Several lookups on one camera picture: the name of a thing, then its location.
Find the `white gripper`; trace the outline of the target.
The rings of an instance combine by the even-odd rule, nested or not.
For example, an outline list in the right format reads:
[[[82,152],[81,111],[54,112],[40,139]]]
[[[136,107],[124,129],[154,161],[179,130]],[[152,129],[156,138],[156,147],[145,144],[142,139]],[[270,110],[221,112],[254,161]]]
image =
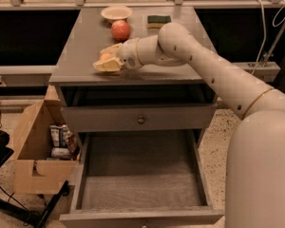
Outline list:
[[[139,60],[138,42],[139,38],[134,38],[102,49],[101,55],[110,53],[110,56],[114,57],[99,60],[93,66],[101,72],[117,72],[121,70],[122,66],[125,66],[127,69],[141,68],[143,64]]]

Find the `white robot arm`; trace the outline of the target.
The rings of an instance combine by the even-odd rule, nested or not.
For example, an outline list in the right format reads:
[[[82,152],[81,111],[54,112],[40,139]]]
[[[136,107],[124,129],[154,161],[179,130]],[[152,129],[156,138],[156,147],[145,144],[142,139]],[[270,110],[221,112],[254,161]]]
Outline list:
[[[285,94],[202,46],[178,23],[103,50],[103,72],[190,65],[241,118],[228,147],[225,228],[285,228]]]

